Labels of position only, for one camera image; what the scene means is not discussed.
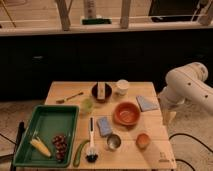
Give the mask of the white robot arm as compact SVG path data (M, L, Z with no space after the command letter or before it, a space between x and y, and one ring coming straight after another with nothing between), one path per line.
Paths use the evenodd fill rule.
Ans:
M213 115L213 88L205 84L207 78L208 69L200 62L174 68L166 74L166 86L158 94L164 125L169 125L176 116L173 108L186 99Z

